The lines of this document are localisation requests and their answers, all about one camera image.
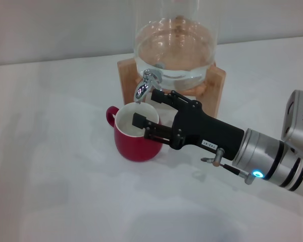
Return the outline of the wooden dispenser stand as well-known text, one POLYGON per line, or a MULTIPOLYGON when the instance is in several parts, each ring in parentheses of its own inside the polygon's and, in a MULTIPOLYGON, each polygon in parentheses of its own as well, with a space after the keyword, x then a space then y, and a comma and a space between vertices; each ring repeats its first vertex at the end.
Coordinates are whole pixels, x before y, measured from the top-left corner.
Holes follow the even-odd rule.
MULTIPOLYGON (((138 74, 134 58, 119 61, 117 65, 124 104, 128 104, 134 101, 134 91, 142 77, 138 74)), ((226 72, 213 64, 207 69, 206 78, 201 84, 179 93, 195 97, 207 115, 217 117, 225 78, 226 72)))

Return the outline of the chrome faucet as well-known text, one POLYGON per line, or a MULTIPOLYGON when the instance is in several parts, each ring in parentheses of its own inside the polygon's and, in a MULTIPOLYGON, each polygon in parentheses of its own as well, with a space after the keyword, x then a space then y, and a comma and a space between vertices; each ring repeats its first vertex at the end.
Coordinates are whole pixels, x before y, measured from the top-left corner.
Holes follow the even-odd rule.
POLYGON ((142 80, 138 83, 134 93, 134 102, 143 102, 147 94, 153 89, 162 90, 161 83, 162 73, 159 70, 144 70, 142 80))

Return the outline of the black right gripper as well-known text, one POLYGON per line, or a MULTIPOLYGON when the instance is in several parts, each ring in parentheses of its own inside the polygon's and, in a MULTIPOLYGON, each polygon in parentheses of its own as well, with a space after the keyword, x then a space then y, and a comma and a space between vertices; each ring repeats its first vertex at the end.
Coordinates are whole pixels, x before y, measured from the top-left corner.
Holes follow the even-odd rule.
POLYGON ((158 143, 171 145, 175 150, 195 145, 216 153, 224 150, 224 158, 233 160, 240 148, 244 130, 208 116, 199 101, 191 100, 172 90, 169 93, 154 89, 151 100, 164 103, 178 110, 172 128, 147 120, 134 113, 132 125, 144 130, 143 137, 158 143))

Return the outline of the glass water dispenser jar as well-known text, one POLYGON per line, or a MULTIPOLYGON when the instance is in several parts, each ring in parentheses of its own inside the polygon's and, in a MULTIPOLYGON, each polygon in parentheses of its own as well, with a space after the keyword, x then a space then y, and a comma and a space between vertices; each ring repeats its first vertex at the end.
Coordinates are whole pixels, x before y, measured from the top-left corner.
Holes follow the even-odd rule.
POLYGON ((138 73, 158 71, 161 87, 169 90, 202 83, 215 62, 222 2, 132 0, 138 73))

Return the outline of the red ceramic cup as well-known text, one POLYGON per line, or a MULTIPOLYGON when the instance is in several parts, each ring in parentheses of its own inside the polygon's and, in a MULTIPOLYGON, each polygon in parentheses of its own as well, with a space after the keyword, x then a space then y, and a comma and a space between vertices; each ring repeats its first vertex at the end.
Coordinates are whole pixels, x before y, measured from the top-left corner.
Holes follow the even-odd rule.
POLYGON ((114 139, 119 153, 126 159, 144 162, 154 158, 163 144, 144 138, 144 129, 132 125, 134 114, 145 116, 147 120, 160 123, 156 109, 148 103, 132 102, 122 108, 111 106, 106 111, 106 119, 114 128, 114 139))

